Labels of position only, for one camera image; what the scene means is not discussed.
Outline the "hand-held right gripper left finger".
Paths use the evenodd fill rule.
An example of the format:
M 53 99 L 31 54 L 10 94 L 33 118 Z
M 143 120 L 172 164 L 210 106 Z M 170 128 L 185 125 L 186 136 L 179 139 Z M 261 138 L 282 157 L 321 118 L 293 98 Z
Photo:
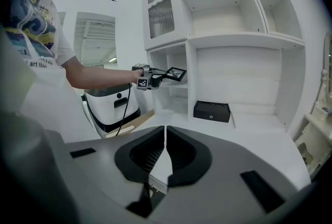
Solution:
M 127 180 L 145 184 L 163 150 L 164 126 L 159 126 L 122 145 L 114 161 Z

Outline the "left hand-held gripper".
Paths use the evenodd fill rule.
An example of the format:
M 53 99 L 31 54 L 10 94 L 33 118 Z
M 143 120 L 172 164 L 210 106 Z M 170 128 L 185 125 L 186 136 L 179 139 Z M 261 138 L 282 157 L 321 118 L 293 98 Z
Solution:
M 167 71 L 152 68 L 148 64 L 138 63 L 132 66 L 133 71 L 142 71 L 141 76 L 138 77 L 136 88 L 139 90 L 155 90 L 158 88 L 162 81 L 163 76 L 152 75 L 166 75 Z

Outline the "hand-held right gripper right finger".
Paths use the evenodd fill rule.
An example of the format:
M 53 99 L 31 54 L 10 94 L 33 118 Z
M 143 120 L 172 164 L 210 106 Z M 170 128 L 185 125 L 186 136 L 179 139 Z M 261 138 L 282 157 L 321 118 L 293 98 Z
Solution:
M 168 186 L 193 185 L 212 164 L 209 148 L 172 126 L 167 126 L 166 134 L 166 149 L 172 163 L 172 175 L 168 177 Z

